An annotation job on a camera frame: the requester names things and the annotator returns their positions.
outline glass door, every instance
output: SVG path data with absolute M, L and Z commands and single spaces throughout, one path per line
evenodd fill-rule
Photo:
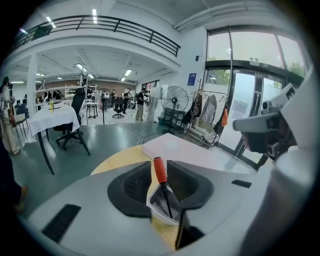
M 262 75 L 262 88 L 263 88 L 262 97 L 261 97 L 262 100 L 255 116 L 258 116 L 261 114 L 262 103 L 265 101 L 270 101 L 276 96 L 280 95 L 281 89 L 283 87 L 284 87 L 283 79 L 278 79 L 274 76 L 269 76 L 266 74 Z M 255 167 L 256 169 L 262 166 L 268 159 L 262 153 L 251 152 L 247 150 L 244 146 L 244 143 L 242 143 L 240 152 L 237 157 L 240 160 L 244 161 L 245 163 Z
M 263 100 L 263 75 L 254 71 L 235 70 L 233 77 L 228 125 L 223 129 L 217 146 L 256 168 L 263 155 L 246 150 L 241 132 L 233 129 L 233 122 L 259 114 Z
M 248 118 L 254 104 L 256 76 L 254 73 L 236 71 L 234 73 L 232 103 L 228 115 L 228 125 L 224 127 L 218 146 L 236 156 L 241 133 L 233 129 L 234 120 Z

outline ceiling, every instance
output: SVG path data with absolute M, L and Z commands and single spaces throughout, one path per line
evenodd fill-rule
M 11 81 L 27 81 L 30 58 L 24 58 L 7 67 Z M 37 72 L 45 74 L 37 80 L 57 77 L 69 80 L 80 76 L 81 64 L 95 79 L 119 81 L 127 70 L 132 70 L 126 82 L 135 84 L 143 78 L 165 72 L 167 69 L 150 58 L 124 50 L 103 46 L 68 46 L 38 53 Z
M 29 29 L 46 21 L 46 16 L 57 19 L 65 16 L 91 14 L 96 8 L 99 15 L 113 16 L 114 4 L 137 7 L 166 20 L 172 26 L 207 9 L 220 5 L 245 2 L 244 0 L 48 0 L 37 8 L 31 20 L 24 25 Z

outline standing fan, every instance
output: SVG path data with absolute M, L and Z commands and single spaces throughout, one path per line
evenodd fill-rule
M 189 102 L 188 94 L 181 87 L 171 86 L 168 89 L 164 90 L 164 92 L 161 95 L 161 105 L 164 110 L 166 110 L 167 108 L 172 109 L 169 130 L 164 130 L 163 131 L 164 134 L 169 133 L 169 134 L 175 135 L 175 133 L 171 131 L 171 128 L 173 127 L 172 121 L 174 118 L 175 110 L 184 111 L 188 106 L 188 102 Z

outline office chair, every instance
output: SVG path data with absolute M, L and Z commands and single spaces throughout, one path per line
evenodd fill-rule
M 119 117 L 125 117 L 124 115 L 120 114 L 123 111 L 123 105 L 124 105 L 124 101 L 121 97 L 117 97 L 114 101 L 114 111 L 116 112 L 116 114 L 114 114 L 112 117 L 117 116 Z
M 71 107 L 73 107 L 74 111 L 75 111 L 75 114 L 78 118 L 78 121 L 79 121 L 79 124 L 81 126 L 81 118 L 79 116 L 79 112 L 80 112 L 80 109 L 81 109 L 81 106 L 82 106 L 82 103 L 84 102 L 85 100 L 85 97 L 86 97 L 86 94 L 85 94 L 85 91 L 83 88 L 78 88 L 75 90 L 75 95 L 73 96 L 73 100 L 72 100 L 72 104 L 71 104 Z M 82 132 L 80 131 L 80 129 L 77 129 L 75 132 L 72 132 L 72 126 L 73 126 L 73 123 L 66 123 L 66 124 L 62 124 L 62 125 L 59 125 L 59 126 L 55 126 L 53 127 L 53 129 L 55 131 L 58 131 L 58 132 L 66 132 L 66 135 L 56 139 L 56 143 L 59 145 L 59 141 L 63 140 L 64 139 L 64 142 L 63 142 L 63 149 L 66 151 L 67 148 L 66 148 L 66 144 L 68 142 L 68 140 L 70 140 L 71 138 L 72 139 L 76 139 L 76 140 L 79 140 L 80 143 L 84 146 L 84 149 L 86 150 L 86 152 L 88 153 L 88 155 L 90 156 L 90 152 L 87 148 L 87 145 L 82 137 Z

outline pillar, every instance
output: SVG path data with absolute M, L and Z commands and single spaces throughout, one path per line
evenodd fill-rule
M 27 106 L 29 116 L 32 117 L 36 113 L 36 73 L 38 68 L 36 53 L 31 54 L 28 77 L 26 81 Z

